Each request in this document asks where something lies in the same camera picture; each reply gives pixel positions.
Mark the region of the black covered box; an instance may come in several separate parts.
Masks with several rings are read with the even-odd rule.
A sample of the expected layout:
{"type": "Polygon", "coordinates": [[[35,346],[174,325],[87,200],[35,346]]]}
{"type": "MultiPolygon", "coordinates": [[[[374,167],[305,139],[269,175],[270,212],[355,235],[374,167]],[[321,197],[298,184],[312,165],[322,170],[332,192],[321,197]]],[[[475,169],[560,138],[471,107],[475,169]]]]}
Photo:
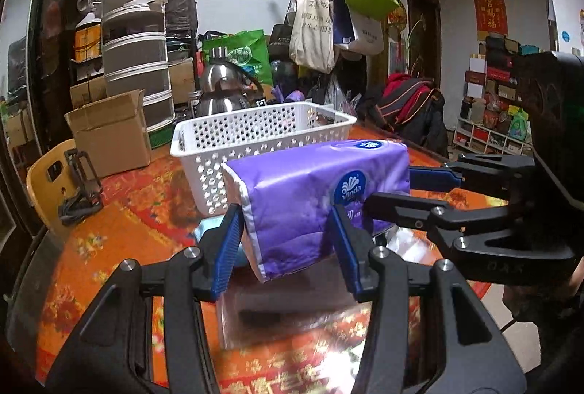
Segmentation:
{"type": "Polygon", "coordinates": [[[196,0],[167,0],[166,32],[177,38],[195,38],[198,31],[196,0]]]}

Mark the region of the red floral tablecloth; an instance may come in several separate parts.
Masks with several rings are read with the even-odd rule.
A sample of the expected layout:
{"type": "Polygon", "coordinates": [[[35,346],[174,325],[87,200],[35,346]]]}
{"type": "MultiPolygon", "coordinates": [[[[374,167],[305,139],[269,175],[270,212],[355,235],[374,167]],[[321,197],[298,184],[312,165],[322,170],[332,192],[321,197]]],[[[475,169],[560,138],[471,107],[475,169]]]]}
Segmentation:
{"type": "MultiPolygon", "coordinates": [[[[104,180],[105,206],[72,228],[41,311],[36,379],[45,381],[76,322],[125,258],[167,260],[192,244],[201,217],[169,148],[150,165],[104,180]]],[[[369,321],[367,304],[335,312],[324,325],[225,349],[215,305],[202,307],[210,352],[225,393],[348,393],[369,321]]]]}

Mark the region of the white cubby shelf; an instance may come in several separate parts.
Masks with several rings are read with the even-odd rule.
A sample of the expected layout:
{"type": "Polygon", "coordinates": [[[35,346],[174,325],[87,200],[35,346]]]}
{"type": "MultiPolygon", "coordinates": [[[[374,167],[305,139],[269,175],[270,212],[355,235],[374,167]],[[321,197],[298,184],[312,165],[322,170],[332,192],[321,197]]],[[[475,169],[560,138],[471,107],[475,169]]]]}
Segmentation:
{"type": "Polygon", "coordinates": [[[530,144],[464,118],[457,120],[452,144],[459,149],[477,154],[512,156],[531,156],[533,154],[530,144]]]}

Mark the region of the white blue paper bag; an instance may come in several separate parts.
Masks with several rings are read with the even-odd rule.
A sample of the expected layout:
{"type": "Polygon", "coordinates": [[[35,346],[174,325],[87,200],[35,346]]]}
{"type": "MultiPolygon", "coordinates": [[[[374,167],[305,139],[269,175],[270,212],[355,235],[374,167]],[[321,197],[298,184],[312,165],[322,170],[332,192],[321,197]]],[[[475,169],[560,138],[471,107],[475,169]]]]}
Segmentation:
{"type": "Polygon", "coordinates": [[[334,0],[333,37],[336,48],[365,56],[378,55],[385,47],[381,23],[357,13],[345,0],[334,0]]]}

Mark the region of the brown cardboard box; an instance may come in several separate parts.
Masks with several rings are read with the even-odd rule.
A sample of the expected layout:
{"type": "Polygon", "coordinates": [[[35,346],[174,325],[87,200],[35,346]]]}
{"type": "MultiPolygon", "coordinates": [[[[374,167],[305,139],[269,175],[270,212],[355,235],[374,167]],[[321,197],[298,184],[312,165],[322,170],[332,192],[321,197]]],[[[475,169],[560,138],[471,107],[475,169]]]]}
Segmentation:
{"type": "Polygon", "coordinates": [[[64,115],[76,147],[99,178],[146,167],[151,147],[143,115],[143,90],[116,94],[64,115]]]}

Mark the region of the clear plastic bag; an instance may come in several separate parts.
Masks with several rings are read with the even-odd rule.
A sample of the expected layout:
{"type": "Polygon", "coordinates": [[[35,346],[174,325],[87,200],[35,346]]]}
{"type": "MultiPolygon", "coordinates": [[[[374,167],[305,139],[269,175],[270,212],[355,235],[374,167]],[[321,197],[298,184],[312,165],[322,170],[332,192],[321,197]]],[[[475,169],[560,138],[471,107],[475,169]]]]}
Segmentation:
{"type": "Polygon", "coordinates": [[[335,255],[266,283],[250,267],[240,267],[217,302],[220,346],[238,349],[281,340],[365,306],[347,291],[335,255]]]}

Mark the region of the stainless steel kettle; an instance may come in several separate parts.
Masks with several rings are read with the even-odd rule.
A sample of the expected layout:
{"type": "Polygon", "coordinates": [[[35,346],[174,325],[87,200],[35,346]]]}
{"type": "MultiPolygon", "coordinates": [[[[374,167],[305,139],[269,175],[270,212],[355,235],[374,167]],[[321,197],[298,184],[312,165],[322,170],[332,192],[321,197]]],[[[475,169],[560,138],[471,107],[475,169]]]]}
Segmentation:
{"type": "Polygon", "coordinates": [[[201,81],[201,97],[194,105],[194,116],[205,117],[240,111],[264,102],[260,81],[228,59],[228,48],[213,48],[201,81]]]}

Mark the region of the beige canvas tote bag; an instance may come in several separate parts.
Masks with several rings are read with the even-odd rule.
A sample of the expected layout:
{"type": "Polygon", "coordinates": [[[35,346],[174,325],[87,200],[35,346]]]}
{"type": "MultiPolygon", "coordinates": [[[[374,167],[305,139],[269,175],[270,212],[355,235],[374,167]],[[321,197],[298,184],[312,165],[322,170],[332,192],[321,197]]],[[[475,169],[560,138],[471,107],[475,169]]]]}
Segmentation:
{"type": "Polygon", "coordinates": [[[333,0],[294,0],[296,12],[289,44],[290,58],[323,74],[335,68],[333,0]]]}

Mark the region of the purple tissue pack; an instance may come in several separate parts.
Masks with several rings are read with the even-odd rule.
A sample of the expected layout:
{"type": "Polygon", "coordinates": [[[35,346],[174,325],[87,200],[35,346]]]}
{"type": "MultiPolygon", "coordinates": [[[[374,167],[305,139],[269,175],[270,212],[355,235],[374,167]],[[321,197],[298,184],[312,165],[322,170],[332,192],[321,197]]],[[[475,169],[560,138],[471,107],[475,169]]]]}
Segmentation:
{"type": "Polygon", "coordinates": [[[260,282],[333,253],[326,225],[334,205],[354,226],[376,235],[391,225],[365,215],[365,199],[410,192],[408,148],[389,140],[323,142],[249,156],[226,162],[222,173],[228,202],[242,208],[242,247],[260,282]]]}

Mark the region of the green plastic crate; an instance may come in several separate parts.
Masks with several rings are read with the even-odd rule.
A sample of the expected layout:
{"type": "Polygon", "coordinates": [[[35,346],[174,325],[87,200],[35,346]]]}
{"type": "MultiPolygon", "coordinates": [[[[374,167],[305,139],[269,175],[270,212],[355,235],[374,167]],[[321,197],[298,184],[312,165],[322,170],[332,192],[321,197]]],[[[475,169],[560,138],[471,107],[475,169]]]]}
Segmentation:
{"type": "Polygon", "coordinates": [[[172,123],[149,132],[149,144],[152,149],[157,149],[169,144],[172,140],[174,125],[172,123]]]}

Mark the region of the red black striped jacket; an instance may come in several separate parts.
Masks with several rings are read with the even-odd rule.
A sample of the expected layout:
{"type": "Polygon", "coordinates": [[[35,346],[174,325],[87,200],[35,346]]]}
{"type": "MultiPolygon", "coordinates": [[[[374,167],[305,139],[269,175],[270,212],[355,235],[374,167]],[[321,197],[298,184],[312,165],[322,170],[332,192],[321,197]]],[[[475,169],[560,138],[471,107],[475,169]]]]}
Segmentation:
{"type": "Polygon", "coordinates": [[[356,106],[359,118],[430,152],[448,156],[443,108],[445,98],[429,78],[390,74],[367,91],[356,106]]]}

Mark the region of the red chinese wall scroll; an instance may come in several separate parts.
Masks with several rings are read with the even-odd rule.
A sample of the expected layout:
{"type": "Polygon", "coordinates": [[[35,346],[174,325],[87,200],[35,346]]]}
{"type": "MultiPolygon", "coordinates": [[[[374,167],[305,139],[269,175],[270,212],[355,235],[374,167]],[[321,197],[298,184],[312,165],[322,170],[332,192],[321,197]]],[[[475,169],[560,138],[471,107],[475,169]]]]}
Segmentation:
{"type": "Polygon", "coordinates": [[[490,33],[508,34],[505,0],[474,0],[477,39],[484,40],[490,33]]]}

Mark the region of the yellow wooden chair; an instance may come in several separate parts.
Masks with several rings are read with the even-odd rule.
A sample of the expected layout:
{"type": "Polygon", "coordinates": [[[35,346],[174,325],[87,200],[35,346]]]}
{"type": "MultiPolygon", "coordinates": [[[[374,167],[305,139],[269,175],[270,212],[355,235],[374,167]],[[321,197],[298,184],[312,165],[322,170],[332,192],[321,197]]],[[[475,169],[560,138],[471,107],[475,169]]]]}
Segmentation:
{"type": "Polygon", "coordinates": [[[67,240],[69,229],[61,223],[58,208],[65,199],[74,196],[77,190],[64,153],[74,148],[73,139],[57,144],[36,160],[26,177],[27,191],[36,213],[62,243],[67,240]]]}

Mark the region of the grey plastic drawer tower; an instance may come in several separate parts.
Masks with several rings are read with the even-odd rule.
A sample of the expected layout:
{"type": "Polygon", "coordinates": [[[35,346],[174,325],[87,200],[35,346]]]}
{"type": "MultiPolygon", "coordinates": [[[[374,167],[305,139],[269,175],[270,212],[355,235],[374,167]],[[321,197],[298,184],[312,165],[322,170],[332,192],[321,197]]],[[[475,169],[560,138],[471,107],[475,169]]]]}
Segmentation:
{"type": "Polygon", "coordinates": [[[166,47],[166,0],[102,0],[101,51],[106,92],[143,91],[147,130],[174,120],[166,47]]]}

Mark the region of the white perforated plastic basket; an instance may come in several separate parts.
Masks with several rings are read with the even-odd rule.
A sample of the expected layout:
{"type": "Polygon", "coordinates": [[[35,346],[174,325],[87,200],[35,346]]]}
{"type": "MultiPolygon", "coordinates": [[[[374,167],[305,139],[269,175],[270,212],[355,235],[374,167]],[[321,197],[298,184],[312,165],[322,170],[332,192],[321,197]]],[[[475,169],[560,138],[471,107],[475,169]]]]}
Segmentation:
{"type": "Polygon", "coordinates": [[[356,118],[330,104],[273,104],[188,119],[173,132],[170,155],[179,159],[198,211],[227,211],[222,165],[233,159],[345,140],[356,118]]]}

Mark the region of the green shopping bag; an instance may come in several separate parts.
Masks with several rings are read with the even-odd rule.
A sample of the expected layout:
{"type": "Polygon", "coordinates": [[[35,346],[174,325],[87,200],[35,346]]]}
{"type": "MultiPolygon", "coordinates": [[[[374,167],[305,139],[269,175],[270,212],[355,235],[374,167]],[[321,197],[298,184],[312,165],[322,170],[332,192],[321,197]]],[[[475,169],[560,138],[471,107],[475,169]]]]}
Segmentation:
{"type": "Polygon", "coordinates": [[[262,85],[272,85],[272,74],[263,30],[244,30],[235,34],[209,30],[199,36],[206,60],[214,48],[226,47],[227,58],[242,67],[262,85]]]}

